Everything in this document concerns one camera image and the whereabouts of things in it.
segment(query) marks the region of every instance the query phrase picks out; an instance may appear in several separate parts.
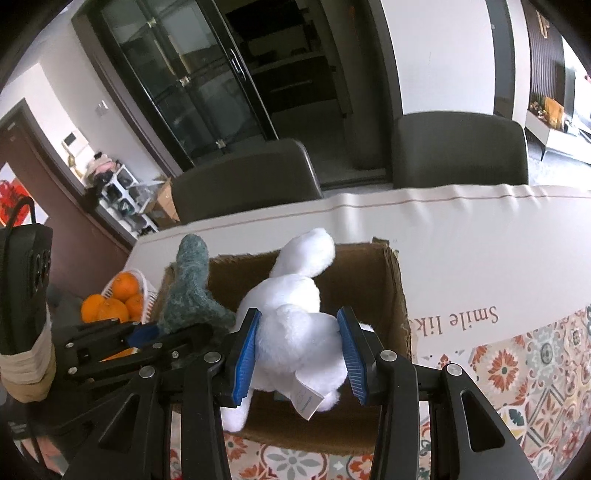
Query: brown door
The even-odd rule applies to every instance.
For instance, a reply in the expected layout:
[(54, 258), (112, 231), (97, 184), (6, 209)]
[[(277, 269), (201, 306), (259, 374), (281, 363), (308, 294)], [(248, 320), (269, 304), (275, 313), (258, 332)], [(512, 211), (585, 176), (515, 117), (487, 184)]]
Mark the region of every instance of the brown door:
[(50, 171), (48, 154), (37, 149), (31, 131), (18, 119), (0, 131), (0, 168), (8, 163), (53, 229), (50, 283), (81, 298), (100, 293), (120, 271), (125, 247), (78, 205)]

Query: plush toy tail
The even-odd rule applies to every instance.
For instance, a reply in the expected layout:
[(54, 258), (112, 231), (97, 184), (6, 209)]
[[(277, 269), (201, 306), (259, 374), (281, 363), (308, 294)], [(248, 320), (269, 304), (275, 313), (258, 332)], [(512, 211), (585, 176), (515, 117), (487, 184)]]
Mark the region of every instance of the plush toy tail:
[(335, 259), (335, 242), (323, 228), (315, 228), (290, 240), (281, 249), (270, 277), (298, 274), (314, 278)]

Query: stuffed animal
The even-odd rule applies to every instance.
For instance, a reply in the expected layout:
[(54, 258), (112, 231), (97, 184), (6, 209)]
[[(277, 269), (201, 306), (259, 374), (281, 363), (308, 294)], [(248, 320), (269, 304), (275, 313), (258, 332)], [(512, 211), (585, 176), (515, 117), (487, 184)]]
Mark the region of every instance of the stuffed animal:
[(190, 233), (178, 247), (174, 280), (158, 319), (161, 333), (174, 333), (197, 323), (208, 323), (213, 327), (212, 344), (228, 333), (236, 317), (213, 299), (207, 289), (208, 277), (207, 245), (200, 236)]
[(337, 389), (347, 377), (339, 325), (332, 315), (320, 312), (320, 292), (312, 280), (334, 258), (335, 243), (323, 228), (298, 236), (281, 250), (269, 278), (242, 300), (233, 331), (240, 328), (249, 308), (262, 315), (251, 389), (238, 408), (221, 409), (225, 430), (242, 430), (253, 390), (277, 391), (291, 398), (295, 375), (324, 396), (317, 411), (330, 410), (339, 401)]

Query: plush toy tag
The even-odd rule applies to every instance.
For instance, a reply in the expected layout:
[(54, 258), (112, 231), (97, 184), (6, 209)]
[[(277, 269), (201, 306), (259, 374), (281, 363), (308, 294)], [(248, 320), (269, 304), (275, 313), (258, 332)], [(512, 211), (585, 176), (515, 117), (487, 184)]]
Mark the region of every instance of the plush toy tag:
[(312, 415), (316, 410), (318, 410), (320, 403), (324, 400), (323, 395), (320, 395), (318, 392), (315, 392), (300, 382), (300, 380), (297, 378), (297, 374), (294, 375), (290, 396), (291, 404), (306, 420), (310, 420), (312, 418)]

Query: white plush toy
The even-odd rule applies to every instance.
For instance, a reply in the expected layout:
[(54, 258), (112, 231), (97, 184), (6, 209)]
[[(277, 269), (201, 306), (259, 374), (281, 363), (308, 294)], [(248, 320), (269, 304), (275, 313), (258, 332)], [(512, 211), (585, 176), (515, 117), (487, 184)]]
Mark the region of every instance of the white plush toy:
[(254, 287), (236, 312), (237, 331), (249, 308), (261, 311), (256, 333), (251, 389), (238, 408), (222, 408), (224, 430), (246, 423), (253, 390), (278, 391), (290, 398), (294, 375), (324, 396), (318, 411), (339, 401), (347, 377), (337, 320), (320, 313), (320, 292), (312, 280), (335, 258), (335, 243), (317, 228), (292, 239), (279, 253), (269, 278)]

